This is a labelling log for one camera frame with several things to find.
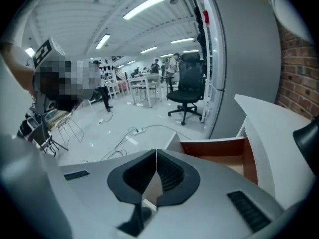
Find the black lamp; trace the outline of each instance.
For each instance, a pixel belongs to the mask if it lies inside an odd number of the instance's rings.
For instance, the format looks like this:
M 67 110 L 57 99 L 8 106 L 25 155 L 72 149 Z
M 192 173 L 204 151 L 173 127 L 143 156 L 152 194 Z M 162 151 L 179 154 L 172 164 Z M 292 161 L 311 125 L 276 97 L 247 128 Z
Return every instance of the black lamp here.
M 310 124 L 293 132 L 294 140 L 315 176 L 318 175 L 319 115 Z

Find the refrigerator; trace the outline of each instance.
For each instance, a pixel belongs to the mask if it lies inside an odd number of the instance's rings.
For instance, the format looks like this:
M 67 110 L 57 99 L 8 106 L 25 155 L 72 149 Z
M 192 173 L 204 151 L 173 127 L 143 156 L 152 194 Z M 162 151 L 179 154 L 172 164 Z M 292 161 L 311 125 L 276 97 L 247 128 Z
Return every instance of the refrigerator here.
M 212 72 L 206 138 L 235 137 L 245 114 L 235 94 L 273 103 L 281 49 L 271 5 L 263 0 L 203 0 L 208 13 Z

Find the staircase railing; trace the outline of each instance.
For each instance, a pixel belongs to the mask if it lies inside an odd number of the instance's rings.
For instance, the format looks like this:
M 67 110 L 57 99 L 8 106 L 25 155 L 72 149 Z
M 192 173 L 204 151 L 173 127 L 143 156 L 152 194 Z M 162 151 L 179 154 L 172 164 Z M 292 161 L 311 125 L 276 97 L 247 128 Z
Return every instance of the staircase railing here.
M 119 69 L 115 68 L 115 74 L 117 77 L 119 77 L 121 80 L 126 80 L 125 74 L 122 73 Z

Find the fluorescent light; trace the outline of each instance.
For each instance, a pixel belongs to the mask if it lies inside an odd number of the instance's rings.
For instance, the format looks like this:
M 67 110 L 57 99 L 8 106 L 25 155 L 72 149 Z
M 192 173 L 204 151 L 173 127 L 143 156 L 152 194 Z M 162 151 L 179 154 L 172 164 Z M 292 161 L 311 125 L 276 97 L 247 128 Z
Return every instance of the fluorescent light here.
M 193 52 L 199 52 L 199 50 L 185 50 L 184 53 L 193 53 Z
M 147 53 L 147 52 L 149 52 L 149 51 L 151 51 L 151 50 L 156 50 L 157 49 L 157 47 L 153 47 L 153 48 L 150 48 L 150 49 L 147 49 L 147 50 L 143 50 L 141 53 Z
M 32 47 L 26 49 L 25 51 L 26 53 L 28 53 L 30 57 L 32 57 L 35 54 L 35 51 L 32 49 Z
M 96 49 L 101 49 L 101 47 L 106 43 L 106 41 L 110 38 L 111 36 L 109 34 L 105 34 L 99 44 L 96 46 Z
M 139 6 L 135 7 L 133 10 L 129 11 L 127 14 L 123 16 L 124 19 L 129 20 L 130 18 L 134 17 L 135 15 L 139 14 L 143 10 L 151 7 L 154 4 L 162 2 L 164 0 L 147 0 L 144 3 L 140 4 Z
M 161 56 L 161 58 L 171 57 L 172 55 L 173 55 L 173 54 L 163 55 L 163 56 Z
M 193 41 L 193 40 L 194 40 L 194 38 L 187 38 L 187 39 L 182 39 L 182 40 L 173 41 L 173 42 L 170 42 L 170 43 L 187 42 L 187 41 Z

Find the ceiling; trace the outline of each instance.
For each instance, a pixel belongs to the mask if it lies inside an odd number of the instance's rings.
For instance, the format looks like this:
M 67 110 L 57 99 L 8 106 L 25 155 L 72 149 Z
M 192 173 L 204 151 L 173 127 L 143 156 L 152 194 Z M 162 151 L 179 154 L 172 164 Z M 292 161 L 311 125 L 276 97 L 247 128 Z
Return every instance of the ceiling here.
M 177 4 L 165 0 L 130 20 L 123 19 L 144 1 L 40 0 L 28 20 L 23 44 L 40 45 L 52 36 L 67 55 L 86 58 L 143 56 L 141 51 L 154 46 L 158 49 L 149 53 L 154 56 L 200 48 L 197 41 L 170 43 L 198 35 L 189 0 Z M 106 47 L 95 49 L 104 34 L 111 35 Z

